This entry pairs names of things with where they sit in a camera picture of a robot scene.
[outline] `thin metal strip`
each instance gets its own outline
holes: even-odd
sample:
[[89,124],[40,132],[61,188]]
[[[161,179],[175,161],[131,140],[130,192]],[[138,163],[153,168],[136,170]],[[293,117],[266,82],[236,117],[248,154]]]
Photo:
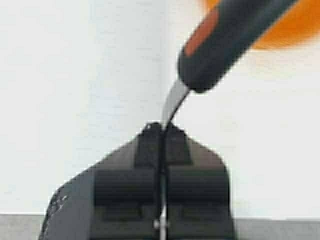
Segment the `thin metal strip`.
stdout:
[[185,98],[188,96],[190,89],[178,78],[165,100],[165,104],[162,111],[161,126],[162,130],[165,131],[168,124],[174,118],[179,107],[182,105]]

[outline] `white background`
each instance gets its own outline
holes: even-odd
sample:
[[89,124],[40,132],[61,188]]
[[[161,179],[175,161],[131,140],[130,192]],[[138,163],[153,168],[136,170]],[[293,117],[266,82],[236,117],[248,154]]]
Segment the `white background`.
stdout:
[[[159,119],[198,3],[0,1],[0,213],[43,214],[58,186]],[[319,58],[316,39],[250,50],[179,112],[227,164],[237,217],[320,217]]]

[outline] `orange blurred object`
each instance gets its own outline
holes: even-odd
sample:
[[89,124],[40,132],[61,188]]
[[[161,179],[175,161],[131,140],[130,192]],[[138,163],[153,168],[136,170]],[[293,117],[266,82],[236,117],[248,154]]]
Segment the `orange blurred object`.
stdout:
[[[210,10],[219,0],[205,0]],[[256,49],[278,49],[300,44],[320,32],[320,0],[298,0],[254,45]]]

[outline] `orange handle accent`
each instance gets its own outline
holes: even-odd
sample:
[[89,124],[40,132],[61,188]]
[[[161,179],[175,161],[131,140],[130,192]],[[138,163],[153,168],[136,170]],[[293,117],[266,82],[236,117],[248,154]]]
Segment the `orange handle accent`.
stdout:
[[216,28],[218,21],[219,11],[217,8],[213,8],[186,43],[184,53],[187,57],[190,57],[192,54],[194,54],[198,47],[204,43],[204,41]]

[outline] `gray surface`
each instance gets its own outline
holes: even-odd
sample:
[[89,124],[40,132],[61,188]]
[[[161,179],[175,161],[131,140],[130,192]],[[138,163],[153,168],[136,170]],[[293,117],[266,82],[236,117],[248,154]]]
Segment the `gray surface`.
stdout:
[[[44,217],[0,215],[0,240],[36,240]],[[320,221],[238,219],[241,240],[320,240]]]

